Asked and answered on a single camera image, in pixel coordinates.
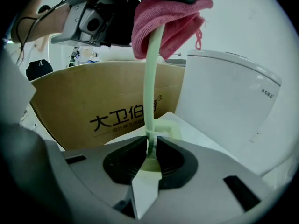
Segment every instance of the toilet tank lid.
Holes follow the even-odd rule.
[[[282,80],[281,78],[263,66],[256,64],[247,58],[233,54],[228,52],[220,52],[220,51],[212,51],[212,50],[190,50],[187,56],[200,56],[200,57],[209,57],[218,60],[228,61],[232,63],[236,63],[238,65],[247,67],[249,69],[255,70],[256,72],[266,76],[279,86],[281,86]]]

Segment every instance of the pink towel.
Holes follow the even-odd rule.
[[[165,24],[160,47],[160,55],[168,59],[194,33],[196,48],[201,48],[200,26],[204,18],[199,10],[211,8],[212,0],[197,0],[194,4],[164,0],[142,0],[135,10],[132,47],[137,59],[144,59],[148,50],[150,33]]]

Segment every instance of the brown cardboard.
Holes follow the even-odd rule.
[[[156,119],[175,112],[184,72],[158,64]],[[66,150],[104,145],[144,125],[143,75],[143,62],[92,63],[56,71],[32,82],[37,91],[31,105]],[[98,127],[99,119],[106,126]]]

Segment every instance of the camera lens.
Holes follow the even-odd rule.
[[[95,31],[96,29],[98,29],[98,27],[100,26],[100,21],[96,18],[93,18],[89,21],[88,25],[87,25],[87,29],[91,32]]]

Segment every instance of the toilet tank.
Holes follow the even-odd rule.
[[[280,86],[279,76],[245,57],[190,51],[175,114],[236,155],[267,118]]]

